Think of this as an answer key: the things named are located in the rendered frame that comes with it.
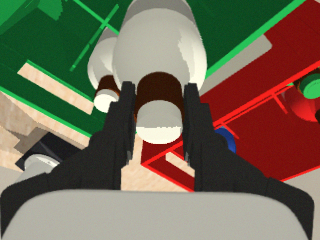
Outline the red plastic bottle crate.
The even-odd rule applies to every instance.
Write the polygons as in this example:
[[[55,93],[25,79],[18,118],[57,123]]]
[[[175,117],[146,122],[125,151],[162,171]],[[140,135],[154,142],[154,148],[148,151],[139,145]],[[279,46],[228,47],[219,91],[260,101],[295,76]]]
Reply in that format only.
[[[224,126],[235,136],[237,155],[283,182],[320,168],[319,123],[298,118],[280,94],[319,66],[320,3],[306,0],[207,77],[200,101],[209,103],[215,130]],[[184,161],[182,133],[152,145],[194,189],[194,177],[166,160],[171,152]]]

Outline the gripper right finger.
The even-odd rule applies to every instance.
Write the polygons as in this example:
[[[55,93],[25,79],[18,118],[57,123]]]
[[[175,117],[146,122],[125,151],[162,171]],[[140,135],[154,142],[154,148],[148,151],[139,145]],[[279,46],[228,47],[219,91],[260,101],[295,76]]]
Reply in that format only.
[[[277,200],[290,208],[308,240],[312,240],[312,197],[287,183],[265,177],[231,151],[226,138],[215,133],[209,104],[200,102],[197,83],[184,85],[183,102],[183,154],[187,166],[195,170],[194,192],[251,193]]]

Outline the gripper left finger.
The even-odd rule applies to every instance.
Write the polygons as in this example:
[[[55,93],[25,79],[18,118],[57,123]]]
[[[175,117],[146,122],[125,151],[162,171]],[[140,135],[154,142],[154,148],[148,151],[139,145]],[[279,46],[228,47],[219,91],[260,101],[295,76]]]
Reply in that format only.
[[[135,100],[135,84],[123,81],[118,101],[109,104],[103,130],[92,134],[87,147],[56,165],[50,173],[41,173],[3,190],[0,195],[1,239],[15,213],[37,195],[80,188],[121,190],[121,169],[133,159]]]

